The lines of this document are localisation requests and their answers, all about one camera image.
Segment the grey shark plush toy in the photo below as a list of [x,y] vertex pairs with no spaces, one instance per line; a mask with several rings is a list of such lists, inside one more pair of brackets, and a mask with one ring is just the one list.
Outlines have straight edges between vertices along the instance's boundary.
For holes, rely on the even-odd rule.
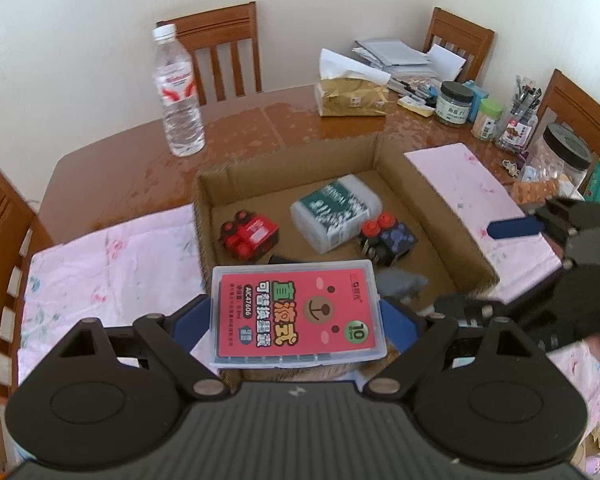
[[422,274],[407,272],[397,266],[376,274],[376,285],[381,297],[393,298],[401,304],[411,304],[429,281]]

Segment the red pen refill box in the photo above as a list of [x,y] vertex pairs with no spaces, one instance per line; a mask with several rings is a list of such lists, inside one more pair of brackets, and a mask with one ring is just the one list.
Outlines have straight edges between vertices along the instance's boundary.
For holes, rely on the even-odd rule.
[[217,266],[210,299],[217,368],[296,370],[387,355],[368,260]]

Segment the black cube toy red buttons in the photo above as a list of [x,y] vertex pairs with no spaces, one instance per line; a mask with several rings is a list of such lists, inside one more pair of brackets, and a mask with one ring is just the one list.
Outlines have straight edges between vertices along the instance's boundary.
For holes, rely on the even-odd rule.
[[358,241],[363,256],[376,266],[394,266],[414,249],[418,238],[404,222],[383,211],[363,222]]

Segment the red black toy truck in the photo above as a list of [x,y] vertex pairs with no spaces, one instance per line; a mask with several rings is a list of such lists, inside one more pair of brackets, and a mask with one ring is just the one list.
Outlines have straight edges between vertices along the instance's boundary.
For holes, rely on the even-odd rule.
[[238,210],[220,227],[219,242],[227,255],[242,262],[256,262],[279,240],[279,227],[254,211]]

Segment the green white cotton swab box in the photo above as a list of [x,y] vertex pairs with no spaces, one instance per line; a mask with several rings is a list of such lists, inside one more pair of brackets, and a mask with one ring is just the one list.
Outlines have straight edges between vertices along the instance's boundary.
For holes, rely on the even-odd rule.
[[290,206],[291,220],[311,247],[326,254],[352,240],[367,220],[381,213],[380,197],[347,174],[301,197]]

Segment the large clear snack jar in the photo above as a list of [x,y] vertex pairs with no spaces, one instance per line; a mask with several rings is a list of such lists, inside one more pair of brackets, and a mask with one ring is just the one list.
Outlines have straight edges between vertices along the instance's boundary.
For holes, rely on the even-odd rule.
[[591,165],[588,144],[568,127],[551,122],[530,145],[519,180],[557,180],[563,196],[581,198],[580,187]]

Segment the pink floral tablecloth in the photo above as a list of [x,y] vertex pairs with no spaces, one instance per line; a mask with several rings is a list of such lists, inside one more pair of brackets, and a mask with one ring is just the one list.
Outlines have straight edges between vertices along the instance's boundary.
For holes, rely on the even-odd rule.
[[[475,237],[500,280],[490,291],[507,301],[558,267],[540,236],[492,240],[486,225],[521,213],[469,148],[457,143],[411,152],[408,159]],[[17,379],[23,382],[81,318],[131,324],[172,313],[202,291],[192,207],[150,214],[38,252],[24,293]]]

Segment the pen holder jar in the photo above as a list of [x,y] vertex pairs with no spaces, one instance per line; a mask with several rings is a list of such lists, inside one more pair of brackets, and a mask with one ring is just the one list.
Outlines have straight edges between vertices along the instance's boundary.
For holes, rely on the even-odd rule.
[[496,128],[495,144],[509,153],[520,153],[538,123],[542,89],[528,77],[516,76],[514,95]]

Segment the wooden chair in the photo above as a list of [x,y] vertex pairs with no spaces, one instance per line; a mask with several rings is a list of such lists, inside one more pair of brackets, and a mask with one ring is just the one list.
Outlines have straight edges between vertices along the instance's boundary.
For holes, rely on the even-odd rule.
[[546,125],[557,122],[567,125],[600,156],[600,104],[558,68],[554,69],[543,94],[539,120],[533,141]]
[[23,294],[32,250],[29,235],[50,240],[38,215],[0,169],[0,404],[17,388]]
[[456,14],[435,6],[425,37],[425,51],[434,44],[464,58],[459,82],[477,81],[490,53],[495,32]]
[[255,1],[158,21],[173,24],[190,54],[199,103],[241,98],[263,90],[258,7]]

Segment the blue small box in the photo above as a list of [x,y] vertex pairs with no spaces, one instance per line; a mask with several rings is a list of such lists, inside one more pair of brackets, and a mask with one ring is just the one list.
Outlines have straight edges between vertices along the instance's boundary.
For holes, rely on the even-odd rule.
[[478,114],[480,102],[489,96],[489,92],[480,87],[473,80],[465,81],[463,86],[472,92],[472,101],[467,120],[468,122],[474,122]]

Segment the cardboard box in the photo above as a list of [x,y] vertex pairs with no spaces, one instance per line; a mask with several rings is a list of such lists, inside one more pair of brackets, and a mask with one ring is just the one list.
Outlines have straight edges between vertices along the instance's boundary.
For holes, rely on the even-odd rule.
[[[360,233],[330,252],[319,254],[294,226],[290,206],[296,200],[347,174],[353,174],[371,188],[381,199],[381,212],[393,214],[418,238],[414,249],[394,266],[376,266],[364,257],[358,241]],[[498,282],[494,267],[486,260],[458,215],[405,157],[402,148],[396,142],[379,136],[286,148],[208,170],[198,176],[196,191],[196,229],[204,287],[209,295],[212,271],[217,266],[347,260],[370,261],[375,282],[379,271],[396,266],[426,276],[429,283],[418,297],[411,304],[402,304],[418,314],[441,296],[454,292],[485,292]],[[234,214],[243,209],[262,214],[279,227],[278,243],[256,262],[235,260],[227,255],[219,242],[222,223],[232,220]],[[233,386],[246,380],[367,382],[399,355],[387,336],[386,343],[387,355],[376,361],[296,370],[231,370],[212,364],[209,327],[204,355],[212,370],[219,372]]]

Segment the wooden chair far right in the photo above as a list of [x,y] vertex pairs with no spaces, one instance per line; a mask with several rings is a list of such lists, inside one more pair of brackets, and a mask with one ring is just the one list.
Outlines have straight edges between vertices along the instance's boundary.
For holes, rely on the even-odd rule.
[[435,6],[425,37],[425,51],[434,44],[464,58],[459,82],[477,81],[490,53],[495,32],[456,14]]

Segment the stack of papers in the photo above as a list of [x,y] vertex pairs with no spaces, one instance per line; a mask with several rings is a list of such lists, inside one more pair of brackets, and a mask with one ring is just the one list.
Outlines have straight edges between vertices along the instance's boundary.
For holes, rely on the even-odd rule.
[[467,64],[460,55],[438,44],[422,52],[399,39],[355,41],[352,52],[373,68],[389,73],[394,81],[410,86],[456,81]]

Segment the gold tissue pack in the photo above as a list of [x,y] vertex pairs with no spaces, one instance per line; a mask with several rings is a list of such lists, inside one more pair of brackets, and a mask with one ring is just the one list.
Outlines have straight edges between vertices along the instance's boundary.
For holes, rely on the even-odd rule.
[[353,58],[322,49],[314,94],[321,117],[385,117],[391,76]]

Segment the wooden chair far middle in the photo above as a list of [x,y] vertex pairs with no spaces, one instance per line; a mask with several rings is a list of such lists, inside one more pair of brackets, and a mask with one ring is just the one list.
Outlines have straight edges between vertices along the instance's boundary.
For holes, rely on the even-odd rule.
[[258,7],[255,1],[158,21],[173,24],[190,54],[199,103],[241,98],[263,90]]

